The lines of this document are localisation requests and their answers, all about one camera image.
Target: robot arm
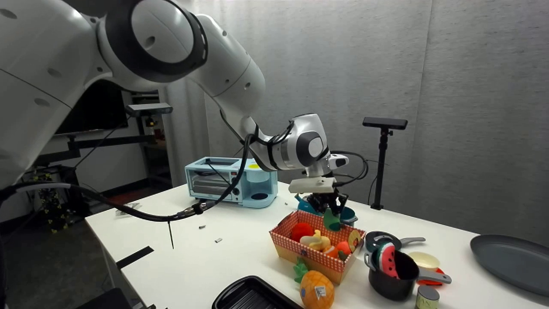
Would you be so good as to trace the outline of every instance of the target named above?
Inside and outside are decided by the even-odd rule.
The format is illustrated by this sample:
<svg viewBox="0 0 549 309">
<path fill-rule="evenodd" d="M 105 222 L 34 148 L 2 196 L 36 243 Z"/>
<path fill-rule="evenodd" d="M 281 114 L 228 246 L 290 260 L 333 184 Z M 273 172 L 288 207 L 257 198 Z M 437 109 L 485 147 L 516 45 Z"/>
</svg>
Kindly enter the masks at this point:
<svg viewBox="0 0 549 309">
<path fill-rule="evenodd" d="M 51 23 L 45 23 L 45 16 L 53 16 Z M 43 33 L 31 35 L 38 25 Z M 293 119 L 281 136 L 264 135 L 252 119 L 266 88 L 261 69 L 211 18 L 194 16 L 175 2 L 122 0 L 94 21 L 63 2 L 7 0 L 0 11 L 0 38 L 15 45 L 0 52 L 0 92 L 7 93 L 0 105 L 7 116 L 0 131 L 0 188 L 36 160 L 77 99 L 98 80 L 134 92 L 184 78 L 194 81 L 240 141 L 254 136 L 250 150 L 266 171 L 307 171 L 309 177 L 323 177 L 347 164 L 345 157 L 329 153 L 316 114 Z"/>
</svg>

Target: white table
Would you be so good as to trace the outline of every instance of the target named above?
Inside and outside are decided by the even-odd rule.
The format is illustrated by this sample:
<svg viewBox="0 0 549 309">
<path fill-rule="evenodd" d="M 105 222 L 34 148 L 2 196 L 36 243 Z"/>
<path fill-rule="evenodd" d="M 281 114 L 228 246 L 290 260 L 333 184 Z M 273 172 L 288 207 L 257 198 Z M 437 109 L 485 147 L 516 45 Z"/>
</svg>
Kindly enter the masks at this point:
<svg viewBox="0 0 549 309">
<path fill-rule="evenodd" d="M 190 203 L 187 188 L 182 186 L 141 200 L 137 208 L 154 215 L 172 215 Z M 348 207 L 359 217 L 357 229 L 427 239 L 425 246 L 405 251 L 437 256 L 443 270 L 453 279 L 451 286 L 439 289 L 439 308 L 544 308 L 499 284 L 473 262 L 468 243 L 475 234 L 391 212 L 374 212 L 352 202 Z M 146 306 L 211 308 L 225 287 L 247 275 L 261 277 L 300 305 L 293 265 L 278 260 L 269 238 L 269 231 L 295 208 L 297 202 L 286 184 L 280 184 L 276 202 L 264 210 L 220 205 L 201 217 L 173 222 L 175 250 L 172 250 L 166 224 L 142 222 L 115 210 L 89 217 L 86 222 L 115 262 L 146 246 L 154 250 L 122 270 Z M 357 258 L 336 289 L 335 309 L 345 308 L 413 308 L 413 298 L 408 303 L 393 303 L 377 296 L 369 287 L 367 268 Z"/>
</svg>

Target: black plate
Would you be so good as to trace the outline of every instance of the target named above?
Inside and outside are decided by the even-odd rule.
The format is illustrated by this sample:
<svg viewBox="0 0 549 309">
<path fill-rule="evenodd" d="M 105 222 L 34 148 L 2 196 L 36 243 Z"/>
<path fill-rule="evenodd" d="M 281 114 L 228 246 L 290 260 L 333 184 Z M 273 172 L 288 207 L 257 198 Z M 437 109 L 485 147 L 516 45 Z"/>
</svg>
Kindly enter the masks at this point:
<svg viewBox="0 0 549 309">
<path fill-rule="evenodd" d="M 479 236 L 470 241 L 479 265 L 499 280 L 549 298 L 549 250 L 503 236 Z"/>
<path fill-rule="evenodd" d="M 228 286 L 211 306 L 213 309 L 300 309 L 292 299 L 262 282 L 244 277 Z"/>
</svg>

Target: plastic basket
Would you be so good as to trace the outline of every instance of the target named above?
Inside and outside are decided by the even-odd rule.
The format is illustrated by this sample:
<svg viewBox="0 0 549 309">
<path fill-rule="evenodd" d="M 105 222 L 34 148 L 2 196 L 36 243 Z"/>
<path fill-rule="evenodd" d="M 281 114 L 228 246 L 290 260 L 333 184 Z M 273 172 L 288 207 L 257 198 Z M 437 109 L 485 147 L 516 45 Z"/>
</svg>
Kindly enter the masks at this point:
<svg viewBox="0 0 549 309">
<path fill-rule="evenodd" d="M 324 274 L 333 284 L 340 286 L 355 262 L 353 255 L 348 255 L 345 262 L 326 256 L 319 251 L 309 250 L 307 246 L 288 239 L 290 231 L 298 222 L 311 224 L 316 231 L 321 231 L 323 236 L 328 236 L 333 244 L 348 241 L 350 232 L 357 231 L 360 238 L 364 238 L 364 231 L 343 227 L 338 232 L 328 231 L 323 224 L 323 217 L 293 212 L 286 219 L 283 219 L 269 234 L 276 253 L 280 258 L 288 260 L 292 263 L 305 262 L 311 270 L 317 270 Z"/>
</svg>

